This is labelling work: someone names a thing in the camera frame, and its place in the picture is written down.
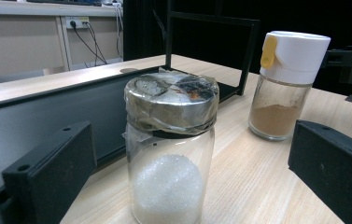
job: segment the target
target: salt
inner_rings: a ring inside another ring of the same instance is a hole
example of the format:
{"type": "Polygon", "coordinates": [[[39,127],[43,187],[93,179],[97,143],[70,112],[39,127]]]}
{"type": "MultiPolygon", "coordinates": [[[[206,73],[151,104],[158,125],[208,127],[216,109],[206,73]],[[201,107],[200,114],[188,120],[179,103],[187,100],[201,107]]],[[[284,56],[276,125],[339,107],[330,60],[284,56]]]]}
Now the salt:
{"type": "Polygon", "coordinates": [[[187,157],[165,155],[146,165],[132,184],[134,215],[140,223],[196,223],[204,183],[187,157]]]}

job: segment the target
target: yellow handle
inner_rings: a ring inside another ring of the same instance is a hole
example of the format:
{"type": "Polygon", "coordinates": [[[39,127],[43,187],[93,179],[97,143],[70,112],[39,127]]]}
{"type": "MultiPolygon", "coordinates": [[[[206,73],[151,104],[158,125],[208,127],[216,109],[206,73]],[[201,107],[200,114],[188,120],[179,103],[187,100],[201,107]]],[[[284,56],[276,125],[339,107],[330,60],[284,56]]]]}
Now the yellow handle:
{"type": "Polygon", "coordinates": [[[270,35],[263,44],[262,56],[260,57],[260,66],[268,69],[272,67],[275,61],[275,48],[277,47],[277,39],[270,35]]]}

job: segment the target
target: glass jar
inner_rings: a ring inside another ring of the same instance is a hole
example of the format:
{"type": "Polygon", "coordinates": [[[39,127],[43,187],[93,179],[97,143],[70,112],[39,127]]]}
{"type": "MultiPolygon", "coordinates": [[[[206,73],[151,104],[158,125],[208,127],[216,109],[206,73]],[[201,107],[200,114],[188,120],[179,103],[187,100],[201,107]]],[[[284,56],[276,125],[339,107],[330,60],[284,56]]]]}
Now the glass jar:
{"type": "Polygon", "coordinates": [[[215,142],[218,84],[183,73],[148,74],[125,88],[126,153],[139,223],[197,223],[215,142]]]}
{"type": "Polygon", "coordinates": [[[275,141],[292,134],[330,41],[287,31],[266,34],[248,119],[253,133],[275,141]]]}

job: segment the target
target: power outlet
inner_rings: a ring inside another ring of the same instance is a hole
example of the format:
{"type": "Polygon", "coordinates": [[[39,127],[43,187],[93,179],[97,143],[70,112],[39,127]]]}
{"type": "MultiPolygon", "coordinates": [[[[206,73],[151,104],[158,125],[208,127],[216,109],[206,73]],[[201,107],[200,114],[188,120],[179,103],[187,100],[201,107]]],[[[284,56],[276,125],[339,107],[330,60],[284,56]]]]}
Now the power outlet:
{"type": "Polygon", "coordinates": [[[86,29],[88,28],[86,22],[89,22],[89,17],[65,17],[67,29],[74,29],[74,27],[71,25],[71,21],[76,23],[77,29],[86,29]]]}

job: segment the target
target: brown powder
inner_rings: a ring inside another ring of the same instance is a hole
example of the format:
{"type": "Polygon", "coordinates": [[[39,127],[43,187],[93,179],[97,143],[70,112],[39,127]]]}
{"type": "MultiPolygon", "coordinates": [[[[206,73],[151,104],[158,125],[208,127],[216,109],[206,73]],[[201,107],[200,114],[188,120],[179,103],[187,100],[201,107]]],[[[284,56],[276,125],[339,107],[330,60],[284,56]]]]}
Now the brown powder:
{"type": "Polygon", "coordinates": [[[287,135],[295,126],[302,110],[298,106],[269,105],[253,108],[250,113],[251,124],[268,135],[287,135]]]}

